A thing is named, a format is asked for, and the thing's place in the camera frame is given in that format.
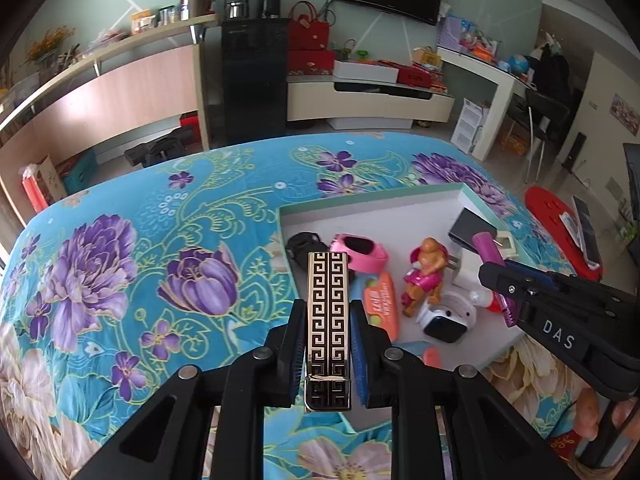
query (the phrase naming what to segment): metal bar with greek key pattern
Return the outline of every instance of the metal bar with greek key pattern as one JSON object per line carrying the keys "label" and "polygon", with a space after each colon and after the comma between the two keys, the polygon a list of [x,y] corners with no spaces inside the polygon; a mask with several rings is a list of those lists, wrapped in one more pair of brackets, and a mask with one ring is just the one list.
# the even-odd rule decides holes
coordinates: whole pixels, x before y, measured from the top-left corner
{"label": "metal bar with greek key pattern", "polygon": [[309,253],[305,404],[315,412],[351,409],[346,253]]}

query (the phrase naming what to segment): tv stand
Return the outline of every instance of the tv stand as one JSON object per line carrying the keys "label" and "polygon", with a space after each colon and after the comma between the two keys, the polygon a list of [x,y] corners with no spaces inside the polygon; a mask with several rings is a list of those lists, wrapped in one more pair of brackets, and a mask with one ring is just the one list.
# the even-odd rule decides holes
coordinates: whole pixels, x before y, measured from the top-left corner
{"label": "tv stand", "polygon": [[390,118],[446,123],[451,96],[426,88],[341,79],[330,75],[289,76],[288,121],[329,118]]}

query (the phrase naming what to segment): floral bedspread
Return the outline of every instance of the floral bedspread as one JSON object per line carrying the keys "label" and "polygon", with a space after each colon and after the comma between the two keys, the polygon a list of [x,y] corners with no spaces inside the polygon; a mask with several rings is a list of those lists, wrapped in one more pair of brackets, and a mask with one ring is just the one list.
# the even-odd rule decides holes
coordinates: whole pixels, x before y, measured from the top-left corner
{"label": "floral bedspread", "polygon": [[[73,195],[20,236],[0,293],[0,419],[43,479],[66,479],[179,367],[231,363],[294,299],[279,206],[465,182],[541,267],[571,271],[542,226],[446,142],[394,133],[283,137],[187,156]],[[484,371],[543,435],[575,378],[524,338]],[[204,476],[215,438],[214,417]],[[384,479],[383,424],[268,410],[264,477]]]}

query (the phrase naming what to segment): black cabinet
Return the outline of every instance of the black cabinet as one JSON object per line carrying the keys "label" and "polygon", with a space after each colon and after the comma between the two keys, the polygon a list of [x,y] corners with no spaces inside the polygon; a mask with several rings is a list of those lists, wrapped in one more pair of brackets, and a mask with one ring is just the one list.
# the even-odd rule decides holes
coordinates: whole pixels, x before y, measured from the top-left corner
{"label": "black cabinet", "polygon": [[229,144],[285,135],[288,19],[222,23],[222,83]]}

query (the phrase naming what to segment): black chair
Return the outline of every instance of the black chair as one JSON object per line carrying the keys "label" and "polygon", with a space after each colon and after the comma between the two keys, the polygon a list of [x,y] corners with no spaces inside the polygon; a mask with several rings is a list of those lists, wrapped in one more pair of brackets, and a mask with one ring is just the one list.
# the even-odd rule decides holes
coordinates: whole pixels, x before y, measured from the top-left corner
{"label": "black chair", "polygon": [[[525,90],[524,101],[518,102],[514,100],[507,111],[508,117],[511,119],[511,127],[507,137],[504,139],[502,149],[509,140],[513,125],[520,124],[531,133],[531,143],[529,147],[529,167],[527,168],[527,178],[525,182],[529,182],[529,173],[531,171],[531,161],[533,160],[533,140],[534,137],[542,141],[542,149],[540,151],[540,160],[538,161],[538,172],[536,173],[536,181],[540,176],[540,168],[542,167],[542,157],[545,155],[545,143],[548,140],[555,140],[554,133],[560,132],[564,122],[569,116],[569,108],[560,101],[536,92],[531,88]],[[534,124],[534,115],[541,119],[538,124]]]}

